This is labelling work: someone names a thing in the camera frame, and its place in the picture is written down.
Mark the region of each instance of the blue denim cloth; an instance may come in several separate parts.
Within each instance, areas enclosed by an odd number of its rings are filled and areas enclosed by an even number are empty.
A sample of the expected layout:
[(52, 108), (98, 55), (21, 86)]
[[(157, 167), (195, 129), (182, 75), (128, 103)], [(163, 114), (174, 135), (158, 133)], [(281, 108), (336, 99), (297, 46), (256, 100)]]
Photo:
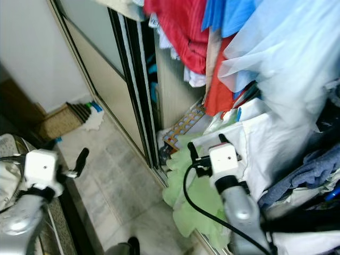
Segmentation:
[(238, 32), (255, 11), (258, 0), (208, 0), (202, 30), (221, 28), (223, 38)]
[(302, 166), (268, 189), (268, 192), (260, 198), (259, 206), (271, 206), (288, 189), (294, 189), (301, 184), (310, 189), (317, 188), (323, 185), (329, 175), (339, 168), (340, 144), (325, 153), (323, 150), (318, 150), (308, 154), (303, 159)]

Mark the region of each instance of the hanging clothes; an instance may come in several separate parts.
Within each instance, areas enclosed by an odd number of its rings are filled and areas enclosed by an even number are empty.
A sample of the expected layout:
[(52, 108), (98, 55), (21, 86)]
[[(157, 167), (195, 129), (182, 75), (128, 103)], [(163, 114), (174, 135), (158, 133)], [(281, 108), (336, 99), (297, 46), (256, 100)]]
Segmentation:
[(235, 74), (249, 70), (265, 103), (287, 124), (315, 121), (323, 86), (339, 76), (338, 0), (264, 0), (225, 49), (218, 77), (233, 92)]
[(136, 20), (144, 21), (145, 17), (142, 9), (142, 1), (137, 5), (136, 0), (95, 0), (96, 2), (103, 4), (111, 9), (123, 14), (124, 16)]
[(223, 56), (223, 50), (228, 46), (233, 38), (234, 36), (230, 36), (222, 40), (221, 47), (217, 56), (216, 66), (214, 69), (214, 74), (212, 76), (210, 89), (204, 104), (204, 107), (206, 108), (206, 114), (210, 116), (214, 116), (218, 112), (222, 111), (228, 112), (234, 104), (233, 93), (223, 83), (221, 83), (217, 77), (219, 67), (222, 61), (225, 60), (225, 57)]
[(268, 189), (268, 192), (259, 200), (259, 205), (261, 207), (271, 206), (288, 189), (302, 184), (306, 184), (311, 189), (317, 188), (323, 185), (330, 174), (338, 168), (340, 168), (340, 144), (327, 152), (319, 150), (308, 154), (303, 159), (301, 167)]
[(223, 38), (237, 33), (255, 11), (257, 0), (208, 0), (202, 30), (221, 29)]
[(201, 32), (205, 3), (201, 0), (144, 2), (144, 11), (157, 14), (159, 24), (184, 65), (198, 74), (206, 72), (209, 31)]
[(206, 84), (206, 76), (191, 71), (184, 67), (184, 81), (187, 81), (193, 88), (203, 87)]
[(219, 49), (221, 48), (222, 38), (220, 31), (213, 32), (209, 30), (208, 48), (207, 48), (207, 61), (206, 61), (206, 94), (204, 96), (203, 104), (208, 96), (208, 92), (213, 79), (214, 69), (217, 61)]

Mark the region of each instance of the black cable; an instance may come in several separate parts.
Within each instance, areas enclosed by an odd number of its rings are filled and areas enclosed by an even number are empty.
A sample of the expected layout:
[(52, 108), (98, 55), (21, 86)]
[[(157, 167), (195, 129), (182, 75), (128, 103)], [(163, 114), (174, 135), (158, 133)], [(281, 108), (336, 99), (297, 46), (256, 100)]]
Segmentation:
[(217, 223), (220, 223), (221, 225), (225, 226), (226, 228), (229, 228), (231, 231), (233, 231), (234, 233), (236, 233), (237, 235), (243, 237), (244, 239), (246, 239), (248, 242), (252, 243), (253, 245), (255, 245), (257, 248), (259, 248), (259, 250), (261, 250), (264, 254), (266, 255), (271, 255), (270, 252), (265, 249), (261, 244), (259, 244), (258, 242), (256, 242), (253, 238), (251, 238), (250, 236), (248, 236), (247, 234), (245, 234), (244, 232), (242, 232), (241, 230), (239, 230), (238, 228), (230, 225), (229, 223), (225, 222), (224, 220), (221, 220), (220, 218), (216, 217), (215, 215), (212, 215), (210, 213), (208, 213), (207, 211), (204, 211), (202, 208), (198, 207), (189, 197), (188, 192), (186, 191), (186, 179), (188, 178), (188, 174), (189, 171), (191, 170), (191, 168), (193, 167), (193, 165), (189, 166), (188, 169), (185, 172), (184, 175), (184, 180), (183, 180), (183, 192), (184, 192), (184, 196), (187, 199), (188, 203), (198, 212), (202, 213), (203, 215), (207, 216), (208, 218), (216, 221)]

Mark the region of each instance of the plastic bag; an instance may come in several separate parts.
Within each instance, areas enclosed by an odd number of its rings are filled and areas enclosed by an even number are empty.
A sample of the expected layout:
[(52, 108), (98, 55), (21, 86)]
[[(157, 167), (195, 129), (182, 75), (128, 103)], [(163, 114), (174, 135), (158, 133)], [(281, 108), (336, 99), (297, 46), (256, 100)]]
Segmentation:
[[(256, 77), (265, 103), (289, 125), (312, 125), (339, 75), (338, 0), (264, 0), (225, 49), (219, 79), (240, 70)], [(233, 92), (243, 88), (228, 87)]]

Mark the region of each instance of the blue item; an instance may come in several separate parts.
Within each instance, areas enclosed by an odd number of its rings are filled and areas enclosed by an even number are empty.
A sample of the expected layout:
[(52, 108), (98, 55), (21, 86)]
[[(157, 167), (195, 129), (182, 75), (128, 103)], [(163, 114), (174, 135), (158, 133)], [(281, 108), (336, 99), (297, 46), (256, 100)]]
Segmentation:
[(327, 177), (340, 167), (340, 144), (323, 153), (315, 151), (303, 159), (303, 165), (268, 189), (259, 200), (260, 207), (271, 206), (289, 189), (305, 184), (310, 189), (324, 184)]
[(148, 68), (148, 74), (157, 73), (157, 65), (153, 64)]
[(241, 114), (242, 114), (242, 109), (241, 109), (241, 108), (238, 108), (238, 109), (237, 109), (236, 122), (239, 122), (239, 121), (240, 121)]
[(151, 100), (157, 103), (157, 94), (156, 94), (156, 87), (158, 86), (157, 82), (151, 82), (150, 84), (150, 96)]
[(238, 32), (260, 1), (258, 0), (208, 0), (202, 30), (211, 26), (212, 31), (221, 28), (223, 38)]
[(340, 194), (340, 184), (337, 186), (337, 187), (335, 187), (334, 189), (333, 189), (333, 191), (332, 192), (330, 192), (326, 197), (325, 197), (325, 200), (326, 201), (329, 201), (329, 200), (332, 200), (333, 198), (335, 198), (337, 195), (339, 195)]
[(92, 101), (91, 105), (96, 109), (97, 113), (103, 110), (95, 101)]

